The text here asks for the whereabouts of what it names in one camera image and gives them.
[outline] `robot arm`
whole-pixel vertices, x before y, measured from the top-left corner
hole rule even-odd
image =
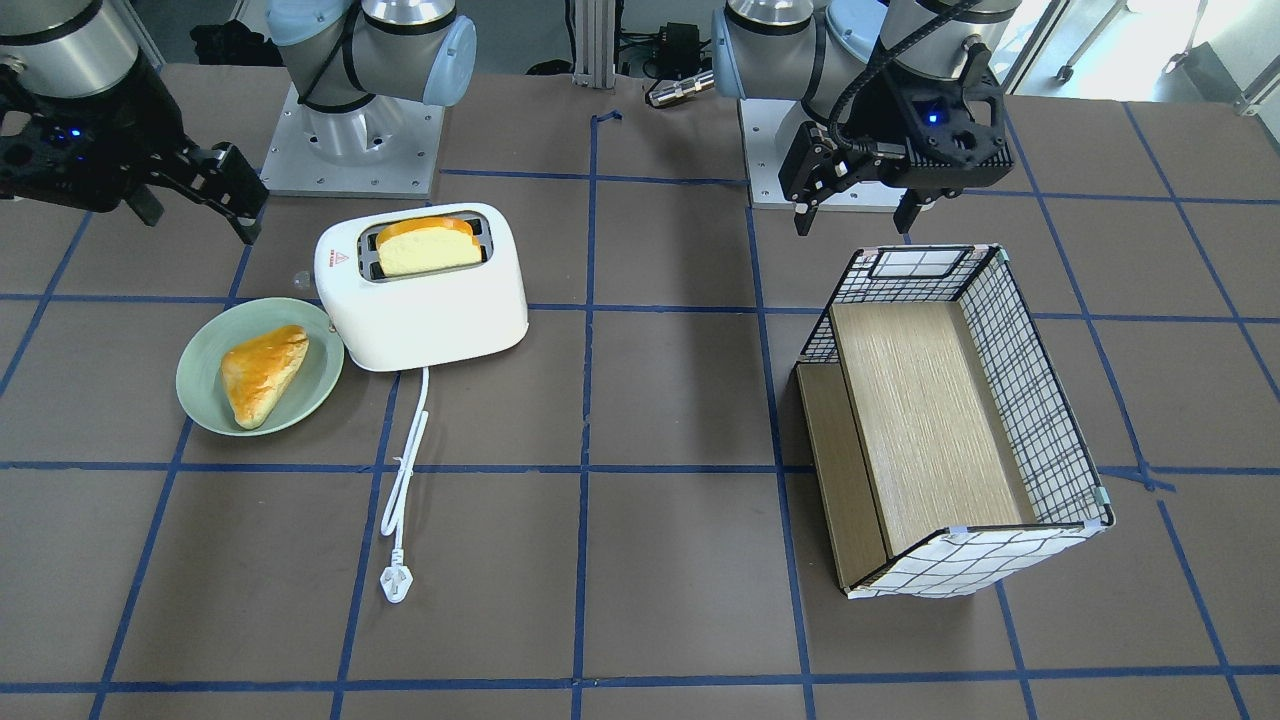
[[[923,206],[1012,169],[987,63],[1019,3],[730,0],[717,13],[716,87],[799,100],[809,115],[778,174],[796,232],[828,197],[879,181],[906,190],[893,214],[905,233]]]
[[[0,193],[147,225],[169,187],[259,234],[266,188],[239,150],[187,137],[173,96],[102,0],[0,0]]]

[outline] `blue joint cap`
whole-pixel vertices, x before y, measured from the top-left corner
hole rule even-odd
[[[271,41],[287,47],[311,40],[340,22],[355,0],[271,0],[266,27]]]
[[[742,91],[742,78],[737,73],[737,63],[733,60],[733,41],[728,35],[724,8],[717,8],[712,13],[712,72],[716,73],[717,92],[724,97],[746,97],[746,92]]]
[[[841,47],[865,63],[876,47],[887,12],[878,0],[831,0],[827,24]]]
[[[449,26],[435,63],[426,76],[422,88],[425,105],[457,105],[471,85],[471,73],[476,67],[476,26],[471,18],[458,15]]]

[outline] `bread slice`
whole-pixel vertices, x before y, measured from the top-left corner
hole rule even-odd
[[[383,273],[410,275],[483,260],[471,225],[456,218],[415,218],[388,225],[375,242]]]
[[[301,325],[284,325],[223,355],[223,389],[237,425],[252,430],[266,421],[298,374],[307,345],[307,332]]]

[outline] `white power cord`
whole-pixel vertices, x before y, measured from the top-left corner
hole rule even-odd
[[[404,503],[408,501],[408,480],[413,477],[413,459],[417,457],[417,446],[422,442],[426,432],[426,384],[430,379],[429,368],[422,368],[422,389],[417,393],[417,409],[413,410],[413,423],[408,429],[408,439],[404,442],[404,454],[399,460],[399,471],[396,473],[396,484],[392,486],[392,495],[387,498],[387,509],[383,511],[383,537],[396,533],[396,547],[392,550],[392,564],[383,570],[379,583],[383,593],[390,602],[399,602],[408,594],[408,587],[413,584],[413,573],[404,565]]]

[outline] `gray floor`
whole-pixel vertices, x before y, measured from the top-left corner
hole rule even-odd
[[[164,78],[262,161],[283,70]],[[1254,119],[1010,100],[1019,169],[909,240],[1007,247],[1119,525],[972,597],[851,602],[791,368],[852,250],[899,238],[795,237],[748,206],[731,102],[641,90],[479,76],[449,113],[435,200],[511,220],[531,327],[433,373],[399,606],[374,505],[417,375],[348,363],[305,421],[225,438],[173,374],[224,306],[314,297],[329,224],[413,204],[274,197],[252,250],[173,195],[154,229],[0,205],[0,716],[1280,716]]]

